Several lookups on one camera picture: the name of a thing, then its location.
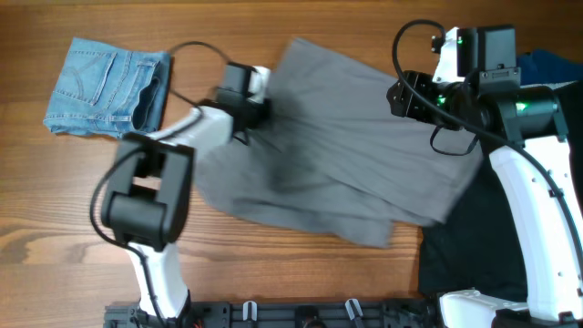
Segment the folded blue denim jeans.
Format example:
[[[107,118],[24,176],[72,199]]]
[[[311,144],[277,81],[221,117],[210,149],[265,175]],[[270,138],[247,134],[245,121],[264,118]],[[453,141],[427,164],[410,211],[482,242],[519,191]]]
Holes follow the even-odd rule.
[[[75,37],[48,103],[55,134],[148,134],[159,129],[169,92],[167,52],[127,50]]]

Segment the dark navy blue garment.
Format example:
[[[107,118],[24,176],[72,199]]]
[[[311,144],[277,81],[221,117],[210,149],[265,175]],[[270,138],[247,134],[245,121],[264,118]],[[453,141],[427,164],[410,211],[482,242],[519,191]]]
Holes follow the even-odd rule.
[[[582,79],[582,65],[546,50],[533,50],[517,58],[521,85],[556,84]]]

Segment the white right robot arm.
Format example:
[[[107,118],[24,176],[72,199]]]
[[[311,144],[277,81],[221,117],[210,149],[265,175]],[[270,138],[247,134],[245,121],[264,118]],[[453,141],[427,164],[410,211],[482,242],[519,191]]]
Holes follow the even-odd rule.
[[[386,94],[391,111],[473,134],[506,194],[527,276],[524,302],[471,290],[443,294],[441,324],[579,327],[582,215],[557,91],[522,85],[511,25],[439,27],[431,49],[439,56],[435,72],[399,71]]]

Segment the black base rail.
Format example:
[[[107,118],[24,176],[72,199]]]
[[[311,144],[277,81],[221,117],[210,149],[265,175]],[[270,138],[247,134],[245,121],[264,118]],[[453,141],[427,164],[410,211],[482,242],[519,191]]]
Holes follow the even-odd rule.
[[[168,327],[302,328],[302,327],[442,327],[436,302],[389,299],[364,302],[245,303],[190,302]]]

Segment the black garment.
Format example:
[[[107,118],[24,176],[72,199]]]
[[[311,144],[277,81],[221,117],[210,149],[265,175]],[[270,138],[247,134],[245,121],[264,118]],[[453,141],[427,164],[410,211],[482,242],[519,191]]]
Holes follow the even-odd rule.
[[[422,228],[418,291],[424,296],[476,289],[527,300],[527,275],[506,194],[483,159],[444,224]]]

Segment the grey shorts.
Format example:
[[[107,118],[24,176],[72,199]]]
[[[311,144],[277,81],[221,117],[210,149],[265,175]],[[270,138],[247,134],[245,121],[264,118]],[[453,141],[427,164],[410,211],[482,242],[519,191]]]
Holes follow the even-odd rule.
[[[212,208],[375,248],[396,222],[446,220],[482,161],[466,131],[391,113],[394,78],[298,38],[272,73],[271,118],[196,168]]]

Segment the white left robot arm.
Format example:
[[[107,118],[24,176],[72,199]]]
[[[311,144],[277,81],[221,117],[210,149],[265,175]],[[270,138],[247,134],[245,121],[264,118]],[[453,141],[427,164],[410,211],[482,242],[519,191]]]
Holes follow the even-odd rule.
[[[189,289],[177,240],[189,213],[194,170],[217,147],[258,127],[270,113],[264,89],[220,87],[174,125],[147,135],[128,134],[95,193],[104,196],[95,228],[112,230],[108,242],[130,256],[140,300],[129,314],[137,327],[192,325]]]

